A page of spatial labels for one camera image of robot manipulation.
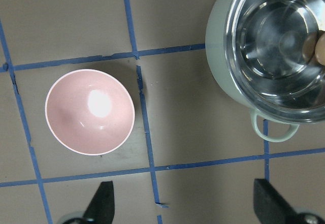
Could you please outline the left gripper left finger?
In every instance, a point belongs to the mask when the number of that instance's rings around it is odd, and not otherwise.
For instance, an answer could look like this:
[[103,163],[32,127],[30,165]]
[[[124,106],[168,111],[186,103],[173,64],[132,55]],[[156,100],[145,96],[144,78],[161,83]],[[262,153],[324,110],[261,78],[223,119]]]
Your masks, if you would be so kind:
[[114,219],[114,185],[112,181],[101,182],[86,211],[86,223],[112,223]]

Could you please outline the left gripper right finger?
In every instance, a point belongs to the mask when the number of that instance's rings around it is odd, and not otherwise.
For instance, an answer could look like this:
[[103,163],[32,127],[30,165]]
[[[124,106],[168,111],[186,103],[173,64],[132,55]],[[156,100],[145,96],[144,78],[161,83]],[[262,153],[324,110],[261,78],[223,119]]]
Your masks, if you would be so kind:
[[253,209],[260,223],[302,223],[300,215],[266,179],[253,183]]

